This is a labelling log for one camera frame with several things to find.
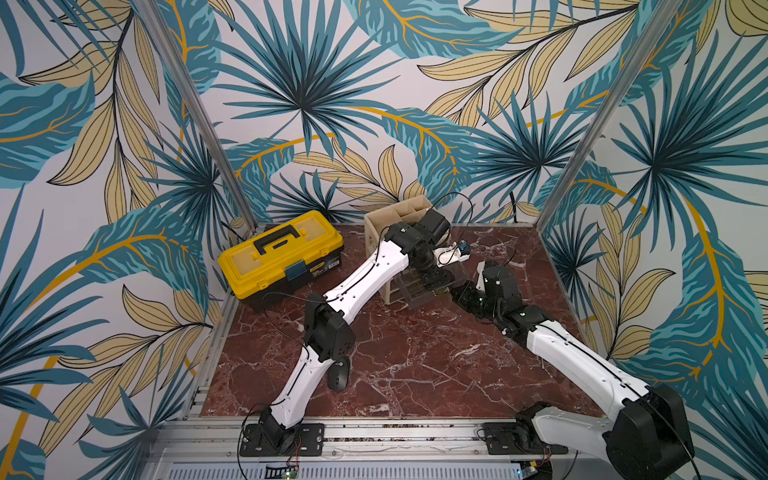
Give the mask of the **beige drawer organizer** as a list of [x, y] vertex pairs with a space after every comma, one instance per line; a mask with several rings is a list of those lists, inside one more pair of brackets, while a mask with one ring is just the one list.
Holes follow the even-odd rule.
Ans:
[[[426, 196], [418, 195], [386, 205], [364, 216], [366, 253], [376, 260], [376, 270], [391, 270], [391, 273], [382, 279], [379, 289], [386, 305], [402, 301], [393, 280], [409, 268], [409, 253], [417, 243], [411, 225], [418, 222], [431, 208], [434, 206]], [[449, 232], [437, 248], [446, 245]]]

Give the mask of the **left corner aluminium post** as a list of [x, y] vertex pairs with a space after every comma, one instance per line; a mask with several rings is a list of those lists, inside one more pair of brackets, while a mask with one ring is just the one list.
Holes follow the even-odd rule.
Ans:
[[181, 100], [186, 103], [190, 117], [198, 128], [205, 146], [211, 153], [212, 159], [218, 168], [224, 184], [228, 187], [236, 209], [244, 219], [248, 231], [254, 233], [258, 227], [258, 220], [253, 215], [250, 203], [245, 198], [237, 183], [234, 170], [228, 160], [227, 154], [217, 136], [213, 124], [204, 109], [200, 95], [182, 58], [181, 51], [177, 49], [172, 34], [167, 26], [156, 1], [138, 0], [134, 2], [137, 12], [147, 29], [149, 37], [165, 61], [166, 67], [179, 91]]

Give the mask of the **aluminium front rail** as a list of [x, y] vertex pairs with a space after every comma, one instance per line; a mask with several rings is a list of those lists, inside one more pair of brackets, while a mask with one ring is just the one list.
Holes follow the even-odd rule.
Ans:
[[142, 479], [591, 479], [615, 473], [570, 450], [489, 453], [483, 420], [470, 418], [318, 417], [311, 457], [249, 458], [240, 417], [201, 417], [164, 427]]

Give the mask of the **corner aluminium post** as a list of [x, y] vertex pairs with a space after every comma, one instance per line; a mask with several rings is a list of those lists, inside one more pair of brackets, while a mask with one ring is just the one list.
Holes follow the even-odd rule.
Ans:
[[542, 234], [552, 223], [558, 205], [567, 195], [569, 186], [581, 170], [605, 125], [619, 107], [634, 80], [643, 70], [647, 60], [653, 54], [656, 43], [662, 37], [667, 25], [675, 18], [675, 14], [681, 4], [681, 0], [661, 1], [658, 8], [653, 11], [647, 28], [639, 35], [637, 46], [629, 53], [626, 66], [617, 74], [615, 82], [607, 91], [605, 100], [597, 109], [571, 161], [563, 169], [558, 183], [553, 188], [547, 203], [535, 223], [538, 233]]
[[156, 1], [138, 0], [134, 2], [137, 12], [147, 29], [149, 37], [165, 61], [166, 67], [179, 91], [181, 100], [186, 103], [190, 117], [198, 128], [205, 146], [211, 153], [212, 159], [218, 168], [224, 184], [228, 187], [236, 209], [244, 219], [248, 231], [254, 233], [258, 227], [258, 220], [253, 215], [250, 203], [245, 198], [237, 183], [234, 170], [228, 160], [227, 154], [217, 136], [213, 124], [204, 109], [200, 95], [182, 58], [181, 51], [177, 49], [172, 34], [167, 26]]

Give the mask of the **yellow black toolbox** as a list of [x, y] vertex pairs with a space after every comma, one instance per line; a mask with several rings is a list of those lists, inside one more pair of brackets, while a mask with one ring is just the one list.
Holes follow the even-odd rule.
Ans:
[[318, 211], [225, 250], [218, 265], [232, 292], [263, 312], [338, 267], [342, 235]]

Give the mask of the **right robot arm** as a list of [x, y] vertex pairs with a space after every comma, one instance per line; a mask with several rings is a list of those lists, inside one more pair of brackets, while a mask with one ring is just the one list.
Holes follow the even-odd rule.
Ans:
[[507, 267], [495, 262], [481, 267], [477, 281], [452, 288], [454, 303], [555, 367], [603, 413], [589, 417], [554, 406], [520, 413], [543, 443], [598, 458], [624, 479], [666, 479], [695, 462], [685, 405], [677, 392], [622, 371], [550, 314], [525, 303]]

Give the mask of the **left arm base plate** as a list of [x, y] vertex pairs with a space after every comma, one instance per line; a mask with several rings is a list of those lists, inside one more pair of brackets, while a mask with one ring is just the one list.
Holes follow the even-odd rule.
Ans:
[[278, 457], [289, 454], [319, 457], [325, 440], [325, 425], [300, 423], [288, 430], [267, 428], [259, 423], [247, 424], [239, 442], [241, 457]]

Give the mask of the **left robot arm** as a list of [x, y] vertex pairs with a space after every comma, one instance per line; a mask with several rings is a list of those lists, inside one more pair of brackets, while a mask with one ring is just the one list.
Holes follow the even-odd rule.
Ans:
[[416, 223], [389, 226], [371, 256], [335, 288], [305, 303], [302, 352], [285, 386], [259, 415], [262, 437], [279, 453], [290, 449], [309, 400], [325, 373], [355, 342], [351, 328], [365, 304], [409, 267], [435, 267], [450, 222], [429, 209]]

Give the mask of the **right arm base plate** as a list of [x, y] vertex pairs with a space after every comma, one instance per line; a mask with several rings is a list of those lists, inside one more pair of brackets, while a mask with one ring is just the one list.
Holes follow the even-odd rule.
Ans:
[[568, 448], [542, 441], [533, 426], [525, 422], [488, 422], [478, 431], [489, 455], [562, 455]]

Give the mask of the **right corner aluminium post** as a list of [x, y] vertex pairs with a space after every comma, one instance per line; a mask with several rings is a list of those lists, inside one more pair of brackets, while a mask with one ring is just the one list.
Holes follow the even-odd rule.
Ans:
[[667, 25], [675, 18], [675, 14], [681, 4], [681, 0], [661, 1], [658, 8], [653, 11], [647, 28], [639, 35], [637, 46], [629, 53], [626, 66], [617, 74], [615, 82], [607, 91], [605, 100], [597, 109], [571, 161], [563, 169], [558, 183], [553, 188], [547, 203], [535, 223], [538, 233], [542, 234], [552, 223], [558, 205], [567, 195], [569, 186], [581, 170], [605, 125], [619, 107], [634, 80], [643, 70], [647, 60], [653, 54], [656, 43], [662, 37]]

